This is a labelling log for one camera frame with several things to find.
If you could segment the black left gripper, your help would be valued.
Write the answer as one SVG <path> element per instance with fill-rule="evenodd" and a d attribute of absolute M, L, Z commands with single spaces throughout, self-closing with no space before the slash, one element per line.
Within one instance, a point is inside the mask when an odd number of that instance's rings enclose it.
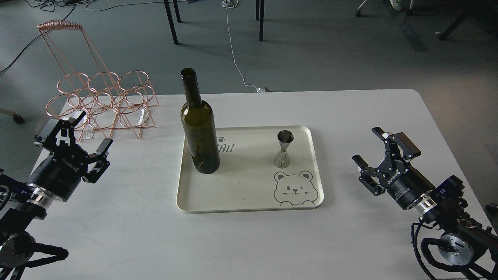
<path fill-rule="evenodd" d="M 66 202 L 81 181 L 95 183 L 110 166 L 111 138 L 105 138 L 89 154 L 76 143 L 74 131 L 86 112 L 77 110 L 67 119 L 51 119 L 34 137 L 34 145 L 55 147 L 27 179 L 31 189 L 43 188 Z"/>

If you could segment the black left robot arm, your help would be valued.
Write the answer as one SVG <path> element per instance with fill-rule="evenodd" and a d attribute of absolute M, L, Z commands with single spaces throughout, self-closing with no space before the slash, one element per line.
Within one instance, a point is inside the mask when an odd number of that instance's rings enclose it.
<path fill-rule="evenodd" d="M 79 110 L 67 119 L 52 119 L 34 143 L 47 151 L 46 157 L 27 182 L 1 175 L 1 208 L 17 205 L 1 217 L 1 279 L 19 280 L 26 268 L 62 261 L 68 250 L 37 243 L 27 231 L 34 219 L 44 219 L 53 201 L 67 201 L 81 181 L 95 183 L 110 166 L 107 160 L 112 139 L 105 138 L 94 154 L 76 143 L 75 129 L 85 117 Z"/>

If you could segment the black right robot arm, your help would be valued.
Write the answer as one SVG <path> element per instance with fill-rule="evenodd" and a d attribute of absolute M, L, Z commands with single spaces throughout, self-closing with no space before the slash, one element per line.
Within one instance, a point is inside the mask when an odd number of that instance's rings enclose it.
<path fill-rule="evenodd" d="M 468 280 L 496 280 L 496 266 L 487 271 L 476 261 L 490 252 L 497 262 L 497 236 L 491 227 L 483 229 L 465 212 L 468 203 L 463 198 L 463 181 L 452 175 L 435 187 L 411 165 L 421 151 L 404 133 L 387 133 L 378 126 L 372 131 L 384 142 L 385 158 L 378 167 L 369 167 L 361 156 L 353 156 L 359 166 L 359 181 L 373 195 L 387 192 L 402 209 L 420 212 L 419 222 L 411 225 L 411 239 L 425 274 L 434 279 L 422 257 L 431 266 L 462 273 Z"/>

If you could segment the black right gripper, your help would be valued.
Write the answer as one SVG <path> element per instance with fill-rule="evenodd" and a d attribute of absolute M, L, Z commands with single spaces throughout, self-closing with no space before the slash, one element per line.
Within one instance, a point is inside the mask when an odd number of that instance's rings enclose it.
<path fill-rule="evenodd" d="M 421 155 L 420 149 L 405 133 L 387 133 L 379 126 L 372 128 L 372 132 L 384 141 L 386 156 L 382 163 L 389 168 L 395 168 L 398 163 L 407 166 Z M 375 196 L 387 192 L 403 210 L 415 207 L 420 197 L 435 189 L 414 167 L 377 170 L 369 167 L 360 155 L 354 155 L 352 159 L 360 172 L 359 181 Z"/>

